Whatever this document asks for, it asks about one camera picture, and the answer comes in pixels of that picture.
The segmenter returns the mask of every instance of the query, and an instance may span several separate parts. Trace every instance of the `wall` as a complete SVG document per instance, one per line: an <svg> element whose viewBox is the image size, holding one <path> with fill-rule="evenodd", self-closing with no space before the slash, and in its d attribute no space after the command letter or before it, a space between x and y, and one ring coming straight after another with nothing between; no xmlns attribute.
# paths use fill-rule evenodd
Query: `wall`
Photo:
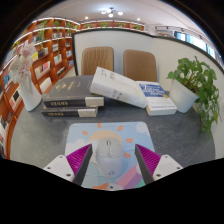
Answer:
<svg viewBox="0 0 224 224"><path fill-rule="evenodd" d="M152 38L125 31L90 31L74 35L78 74L81 74L82 51L89 47L110 46L114 49L114 71L123 73L123 53L127 49L151 52Z"/></svg>
<svg viewBox="0 0 224 224"><path fill-rule="evenodd" d="M151 52L156 58L157 80L169 91L171 80L166 79L170 71L174 71L178 65L178 59L187 57L194 60L197 56L199 61L204 61L214 69L217 80L214 84L219 88L220 95L224 99L224 75L219 67L200 51L175 41L153 38L137 33L124 31L96 31L75 35L75 49L79 74L81 74L81 55L87 47L111 46L114 48L114 70L123 75L123 52L126 49L135 49ZM218 125L213 123L212 135L216 150L216 159L224 157L224 121L218 118Z"/></svg>
<svg viewBox="0 0 224 224"><path fill-rule="evenodd" d="M165 90L169 91L171 88L171 80L166 79L166 77L170 71L174 71L177 68L178 59L186 57L194 60L194 56L197 56L199 61L204 61L215 71L217 80L214 81L214 85L219 89L220 95L224 99L224 75L218 66L201 52L181 43L154 38L152 42L152 53L156 57L158 82ZM212 125L216 159L224 157L223 133L224 121L222 122L219 117L218 125L215 123Z"/></svg>

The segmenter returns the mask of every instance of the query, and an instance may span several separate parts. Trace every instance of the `white book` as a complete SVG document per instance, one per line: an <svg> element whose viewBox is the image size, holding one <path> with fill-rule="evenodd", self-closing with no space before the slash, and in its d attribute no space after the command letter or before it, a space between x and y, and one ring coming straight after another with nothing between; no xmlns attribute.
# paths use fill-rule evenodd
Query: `white book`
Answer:
<svg viewBox="0 0 224 224"><path fill-rule="evenodd" d="M177 111L176 105L168 97L158 82L136 81L145 94L148 105L148 115L171 115Z"/></svg>
<svg viewBox="0 0 224 224"><path fill-rule="evenodd" d="M140 108L145 108L148 104L136 81L101 67L96 69L90 92Z"/></svg>
<svg viewBox="0 0 224 224"><path fill-rule="evenodd" d="M44 93L44 92L47 90L47 88L48 88L51 84L52 84L52 82L51 82L51 78L50 78L50 77L46 78L46 79L40 84L40 89L41 89L42 93Z"/></svg>

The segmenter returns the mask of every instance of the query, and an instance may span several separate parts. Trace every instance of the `chair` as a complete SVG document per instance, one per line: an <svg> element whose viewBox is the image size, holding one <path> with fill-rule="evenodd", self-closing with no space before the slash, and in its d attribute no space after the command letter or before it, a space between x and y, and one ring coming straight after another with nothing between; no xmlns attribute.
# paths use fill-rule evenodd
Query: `chair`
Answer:
<svg viewBox="0 0 224 224"><path fill-rule="evenodd" d="M81 75L94 75L97 66L114 71L112 47L91 47L83 50Z"/></svg>
<svg viewBox="0 0 224 224"><path fill-rule="evenodd" d="M124 51L124 76L135 81L157 82L155 56L145 51Z"/></svg>

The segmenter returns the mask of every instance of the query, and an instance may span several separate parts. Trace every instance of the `floor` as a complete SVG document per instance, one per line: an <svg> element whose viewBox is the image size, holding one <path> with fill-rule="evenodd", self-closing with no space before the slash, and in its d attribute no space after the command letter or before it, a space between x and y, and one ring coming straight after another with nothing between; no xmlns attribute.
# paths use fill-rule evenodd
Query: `floor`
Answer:
<svg viewBox="0 0 224 224"><path fill-rule="evenodd" d="M68 78L68 77L71 77L71 76L76 76L74 66L69 70L69 72L63 78Z"/></svg>

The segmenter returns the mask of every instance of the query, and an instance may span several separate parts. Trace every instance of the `desk surface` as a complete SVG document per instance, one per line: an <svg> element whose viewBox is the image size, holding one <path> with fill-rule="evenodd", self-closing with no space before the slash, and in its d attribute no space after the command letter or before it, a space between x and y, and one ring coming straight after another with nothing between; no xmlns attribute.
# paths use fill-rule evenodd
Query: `desk surface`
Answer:
<svg viewBox="0 0 224 224"><path fill-rule="evenodd" d="M155 152L168 154L181 166L215 160L213 138L201 132L198 114L149 116L145 109L105 97L96 118L52 118L41 114L43 100L31 112L24 108L18 118L11 142L11 160L44 168L58 155L65 154L70 125L143 121L147 124Z"/></svg>

